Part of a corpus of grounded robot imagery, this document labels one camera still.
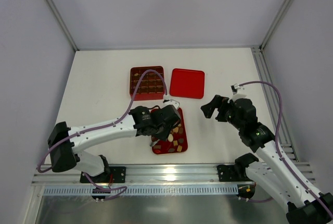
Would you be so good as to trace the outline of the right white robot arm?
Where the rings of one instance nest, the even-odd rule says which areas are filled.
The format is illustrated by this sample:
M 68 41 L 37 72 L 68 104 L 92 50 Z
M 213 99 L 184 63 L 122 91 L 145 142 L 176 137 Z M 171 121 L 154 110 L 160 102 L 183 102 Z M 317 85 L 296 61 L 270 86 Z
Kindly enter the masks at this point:
M 216 95 L 201 110 L 206 118 L 217 110 L 218 122 L 228 122 L 238 130 L 251 153 L 235 160 L 236 171 L 259 184 L 281 206 L 289 223 L 332 221 L 332 194 L 322 193 L 282 153 L 274 134 L 258 121 L 250 99 L 234 101 Z

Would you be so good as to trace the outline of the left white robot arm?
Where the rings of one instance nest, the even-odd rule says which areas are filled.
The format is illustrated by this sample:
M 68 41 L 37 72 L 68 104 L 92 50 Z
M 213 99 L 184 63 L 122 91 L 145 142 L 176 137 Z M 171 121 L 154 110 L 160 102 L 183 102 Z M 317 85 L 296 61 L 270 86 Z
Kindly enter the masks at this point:
M 172 129 L 181 121 L 178 106 L 167 101 L 162 108 L 137 106 L 123 118 L 90 126 L 68 127 L 57 123 L 48 138 L 51 170 L 65 172 L 75 169 L 91 177 L 108 172 L 108 162 L 102 155 L 86 150 L 121 138 L 151 136 L 166 141 Z

